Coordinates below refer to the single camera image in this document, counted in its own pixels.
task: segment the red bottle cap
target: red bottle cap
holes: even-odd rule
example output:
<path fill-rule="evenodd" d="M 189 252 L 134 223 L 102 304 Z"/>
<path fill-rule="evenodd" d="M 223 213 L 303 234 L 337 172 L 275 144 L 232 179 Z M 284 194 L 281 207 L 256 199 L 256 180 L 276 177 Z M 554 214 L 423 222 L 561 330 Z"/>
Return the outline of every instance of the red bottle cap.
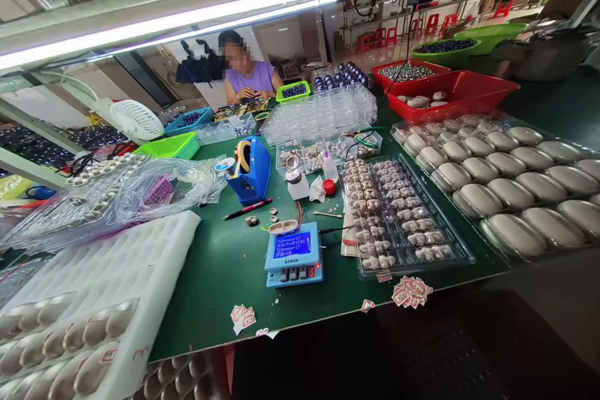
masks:
<path fill-rule="evenodd" d="M 336 183 L 333 180 L 327 179 L 323 181 L 323 189 L 325 189 L 325 195 L 333 195 L 336 193 Z"/>

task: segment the blue tape dispenser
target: blue tape dispenser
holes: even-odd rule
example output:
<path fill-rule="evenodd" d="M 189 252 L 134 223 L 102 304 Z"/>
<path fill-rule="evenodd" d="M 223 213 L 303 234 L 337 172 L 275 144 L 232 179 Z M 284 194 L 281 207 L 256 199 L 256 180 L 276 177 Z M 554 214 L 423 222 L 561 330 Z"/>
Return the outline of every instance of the blue tape dispenser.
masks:
<path fill-rule="evenodd" d="M 264 199 L 271 177 L 271 155 L 261 140 L 249 136 L 239 141 L 236 148 L 237 166 L 227 182 L 242 205 Z"/>

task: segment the woman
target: woman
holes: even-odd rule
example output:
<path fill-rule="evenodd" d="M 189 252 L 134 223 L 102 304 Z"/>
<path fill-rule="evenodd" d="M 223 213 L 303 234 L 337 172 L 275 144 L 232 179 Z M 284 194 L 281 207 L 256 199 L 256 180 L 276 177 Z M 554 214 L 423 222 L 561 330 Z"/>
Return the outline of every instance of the woman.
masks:
<path fill-rule="evenodd" d="M 225 72 L 228 105 L 245 103 L 254 98 L 267 101 L 277 95 L 283 81 L 275 67 L 266 61 L 254 61 L 238 33 L 223 31 L 219 35 L 219 49 L 229 66 Z"/>

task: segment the purple shirt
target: purple shirt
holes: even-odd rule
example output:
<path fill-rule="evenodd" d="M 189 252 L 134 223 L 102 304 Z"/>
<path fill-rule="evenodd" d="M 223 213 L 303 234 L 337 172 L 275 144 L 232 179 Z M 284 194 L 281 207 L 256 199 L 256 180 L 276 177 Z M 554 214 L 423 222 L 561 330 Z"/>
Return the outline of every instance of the purple shirt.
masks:
<path fill-rule="evenodd" d="M 225 78 L 229 81 L 236 94 L 244 88 L 250 88 L 254 91 L 273 91 L 273 72 L 275 67 L 266 61 L 256 61 L 254 72 L 248 75 L 242 75 L 237 70 L 229 69 L 225 72 Z"/>

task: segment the blue lcd screen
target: blue lcd screen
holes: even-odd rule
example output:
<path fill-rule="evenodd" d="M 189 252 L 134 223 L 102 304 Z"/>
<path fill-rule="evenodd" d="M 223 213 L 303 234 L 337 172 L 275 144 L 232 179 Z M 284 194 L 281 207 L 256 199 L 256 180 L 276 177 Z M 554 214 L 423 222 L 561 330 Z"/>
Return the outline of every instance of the blue lcd screen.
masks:
<path fill-rule="evenodd" d="M 311 252 L 311 232 L 289 234 L 275 240 L 275 255 L 273 258 L 285 258 L 297 254 Z"/>

